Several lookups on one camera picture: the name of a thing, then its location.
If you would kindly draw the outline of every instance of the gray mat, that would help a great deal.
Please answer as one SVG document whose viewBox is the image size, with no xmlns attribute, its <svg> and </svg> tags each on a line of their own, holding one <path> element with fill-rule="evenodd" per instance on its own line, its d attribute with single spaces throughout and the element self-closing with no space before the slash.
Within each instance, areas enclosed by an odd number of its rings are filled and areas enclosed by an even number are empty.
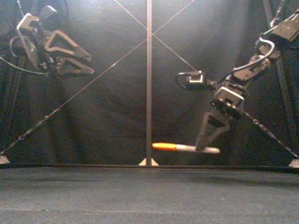
<svg viewBox="0 0 299 224">
<path fill-rule="evenodd" d="M 299 223 L 299 178 L 265 171 L 0 170 L 2 223 Z"/>
</svg>

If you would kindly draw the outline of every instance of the white tip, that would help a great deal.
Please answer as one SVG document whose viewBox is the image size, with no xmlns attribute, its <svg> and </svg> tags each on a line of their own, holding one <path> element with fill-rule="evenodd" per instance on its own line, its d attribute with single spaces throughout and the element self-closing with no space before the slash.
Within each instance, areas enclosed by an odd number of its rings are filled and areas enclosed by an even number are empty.
<svg viewBox="0 0 299 224">
<path fill-rule="evenodd" d="M 206 147 L 204 150 L 202 150 L 199 152 L 200 153 L 207 153 L 207 154 L 220 154 L 220 149 Z"/>
<path fill-rule="evenodd" d="M 7 156 L 0 156 L 0 165 L 10 164 Z"/>
</svg>

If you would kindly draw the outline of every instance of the diagonal cable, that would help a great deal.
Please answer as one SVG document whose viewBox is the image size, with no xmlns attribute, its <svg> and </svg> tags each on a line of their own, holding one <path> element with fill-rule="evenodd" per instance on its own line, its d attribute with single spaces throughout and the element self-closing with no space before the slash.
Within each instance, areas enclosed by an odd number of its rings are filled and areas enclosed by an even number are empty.
<svg viewBox="0 0 299 224">
<path fill-rule="evenodd" d="M 144 27 L 147 30 L 147 27 L 143 25 L 143 23 L 139 21 L 139 19 L 135 17 L 135 15 L 130 12 L 130 10 L 122 5 L 122 3 L 115 0 L 116 4 L 122 7 L 122 9 L 127 12 L 127 14 L 134 18 L 134 20 Z M 171 23 L 171 21 L 182 14 L 182 12 L 188 8 L 188 6 L 195 2 L 195 0 L 191 0 L 184 7 L 175 13 L 175 15 L 166 21 L 166 23 L 158 28 L 158 30 L 152 33 L 154 37 L 159 40 L 159 42 L 166 46 L 166 48 L 176 55 L 176 57 L 187 64 L 187 66 L 194 70 L 198 71 L 196 68 L 188 63 L 188 61 L 180 56 L 180 54 L 156 37 L 156 33 Z"/>
</svg>

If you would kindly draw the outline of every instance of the orange object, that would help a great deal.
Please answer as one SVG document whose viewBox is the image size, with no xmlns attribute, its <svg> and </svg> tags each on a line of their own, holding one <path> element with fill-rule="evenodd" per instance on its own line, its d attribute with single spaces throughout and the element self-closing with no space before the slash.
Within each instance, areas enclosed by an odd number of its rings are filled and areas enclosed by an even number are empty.
<svg viewBox="0 0 299 224">
<path fill-rule="evenodd" d="M 175 143 L 154 143 L 154 149 L 160 151 L 176 151 L 176 144 Z"/>
</svg>

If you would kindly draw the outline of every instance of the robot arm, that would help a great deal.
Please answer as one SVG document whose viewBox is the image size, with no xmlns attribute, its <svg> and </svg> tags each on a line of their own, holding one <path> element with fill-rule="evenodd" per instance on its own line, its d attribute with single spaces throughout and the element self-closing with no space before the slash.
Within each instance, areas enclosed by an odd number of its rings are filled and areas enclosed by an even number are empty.
<svg viewBox="0 0 299 224">
<path fill-rule="evenodd" d="M 255 78 L 266 72 L 281 57 L 281 52 L 290 49 L 299 36 L 299 10 L 278 26 L 260 35 L 256 43 L 256 54 L 248 64 L 234 68 L 227 77 L 218 82 L 207 80 L 204 73 L 179 73 L 186 77 L 184 87 L 190 90 L 210 89 L 214 92 L 211 112 L 206 112 L 200 133 L 195 146 L 188 146 L 188 150 L 203 153 L 219 153 L 219 150 L 208 145 L 215 138 L 230 130 L 230 121 L 239 119 L 243 113 L 244 100 L 248 96 L 247 87 Z M 163 150 L 160 144 L 154 144 L 154 148 Z"/>
<path fill-rule="evenodd" d="M 56 77 L 94 74 L 94 70 L 83 64 L 91 61 L 86 50 L 63 31 L 43 29 L 43 20 L 55 13 L 56 10 L 46 6 L 43 16 L 27 13 L 16 27 L 27 56 L 40 71 Z"/>
</svg>

